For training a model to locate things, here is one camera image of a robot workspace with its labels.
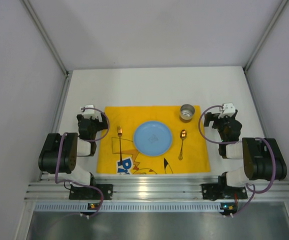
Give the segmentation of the light blue plate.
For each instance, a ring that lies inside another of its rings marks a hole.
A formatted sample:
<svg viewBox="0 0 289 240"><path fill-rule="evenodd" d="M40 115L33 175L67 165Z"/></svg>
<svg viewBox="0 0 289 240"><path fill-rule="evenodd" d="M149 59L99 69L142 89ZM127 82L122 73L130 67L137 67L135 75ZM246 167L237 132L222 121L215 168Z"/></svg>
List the light blue plate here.
<svg viewBox="0 0 289 240"><path fill-rule="evenodd" d="M139 125L133 134L133 144L143 155L158 157L165 154L173 143L170 128L160 121L147 121Z"/></svg>

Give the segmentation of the metal cup with brown base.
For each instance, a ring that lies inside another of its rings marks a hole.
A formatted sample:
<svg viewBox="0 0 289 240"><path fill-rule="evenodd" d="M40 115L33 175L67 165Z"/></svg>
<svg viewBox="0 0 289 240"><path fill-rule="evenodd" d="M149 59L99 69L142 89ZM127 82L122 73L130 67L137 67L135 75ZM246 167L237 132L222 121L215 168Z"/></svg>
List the metal cup with brown base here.
<svg viewBox="0 0 289 240"><path fill-rule="evenodd" d="M184 123L188 123L193 119L195 112L196 109L193 105L184 104L180 107L179 119Z"/></svg>

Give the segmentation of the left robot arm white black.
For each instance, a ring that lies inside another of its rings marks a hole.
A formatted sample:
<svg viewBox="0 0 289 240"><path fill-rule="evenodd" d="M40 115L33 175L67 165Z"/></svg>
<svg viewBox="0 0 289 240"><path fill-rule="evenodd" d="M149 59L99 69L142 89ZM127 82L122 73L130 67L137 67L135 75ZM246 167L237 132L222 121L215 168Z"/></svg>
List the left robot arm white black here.
<svg viewBox="0 0 289 240"><path fill-rule="evenodd" d="M97 150L97 133L108 130L104 113L100 117L78 114L78 132L49 133L38 158L40 171L54 176L56 183L77 187L96 186L93 174L77 165L78 157L92 157Z"/></svg>

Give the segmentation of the gold spoon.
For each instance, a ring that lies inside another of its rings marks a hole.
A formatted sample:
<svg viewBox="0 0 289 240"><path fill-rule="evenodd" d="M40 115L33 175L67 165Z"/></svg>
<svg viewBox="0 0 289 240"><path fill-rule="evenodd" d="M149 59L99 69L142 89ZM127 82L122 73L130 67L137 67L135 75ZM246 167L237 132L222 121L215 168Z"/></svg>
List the gold spoon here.
<svg viewBox="0 0 289 240"><path fill-rule="evenodd" d="M181 139L181 148L179 151L179 156L178 159L181 161L183 159L183 145L184 145L184 140L187 138L187 131L185 129L183 129L180 132L180 139Z"/></svg>

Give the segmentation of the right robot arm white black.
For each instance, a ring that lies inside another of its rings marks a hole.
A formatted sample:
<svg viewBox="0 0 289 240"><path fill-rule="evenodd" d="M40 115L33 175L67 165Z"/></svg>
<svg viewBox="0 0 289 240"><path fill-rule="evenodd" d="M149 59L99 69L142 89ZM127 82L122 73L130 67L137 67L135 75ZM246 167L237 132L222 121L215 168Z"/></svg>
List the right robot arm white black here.
<svg viewBox="0 0 289 240"><path fill-rule="evenodd" d="M269 181L272 186L275 180L287 177L287 165L274 138L243 137L240 134L243 125L236 120L237 112L223 115L207 112L202 115L203 126L219 133L221 142L218 153L223 159L242 159L243 166L221 175L229 187L240 187L256 180Z"/></svg>

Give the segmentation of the rose gold fork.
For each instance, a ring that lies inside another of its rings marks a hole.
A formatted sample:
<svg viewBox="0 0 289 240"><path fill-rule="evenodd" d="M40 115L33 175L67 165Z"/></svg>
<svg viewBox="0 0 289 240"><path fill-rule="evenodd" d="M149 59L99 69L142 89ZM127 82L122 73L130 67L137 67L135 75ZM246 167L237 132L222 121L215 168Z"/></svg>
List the rose gold fork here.
<svg viewBox="0 0 289 240"><path fill-rule="evenodd" d="M119 157L120 157L120 164L123 164L123 157L122 157L122 135L123 135L123 131L122 131L122 127L119 125L117 127L117 136L119 138Z"/></svg>

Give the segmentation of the yellow cartoon placemat cloth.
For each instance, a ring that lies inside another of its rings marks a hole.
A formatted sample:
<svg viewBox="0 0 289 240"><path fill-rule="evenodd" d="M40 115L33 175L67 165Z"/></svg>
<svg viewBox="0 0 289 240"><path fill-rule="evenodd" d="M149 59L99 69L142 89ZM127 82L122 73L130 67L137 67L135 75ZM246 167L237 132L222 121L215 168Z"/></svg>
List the yellow cartoon placemat cloth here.
<svg viewBox="0 0 289 240"><path fill-rule="evenodd" d="M97 173L113 175L170 175L207 173L211 170L207 144L199 131L201 109L195 107L190 122L180 120L180 106L107 106L109 131L104 131L100 141ZM158 121L169 127L172 133L170 149L160 156L146 156L140 153L133 142L133 135L139 125ZM120 144L117 127L122 128ZM179 160L182 140L180 133L187 131L183 142L183 159Z"/></svg>

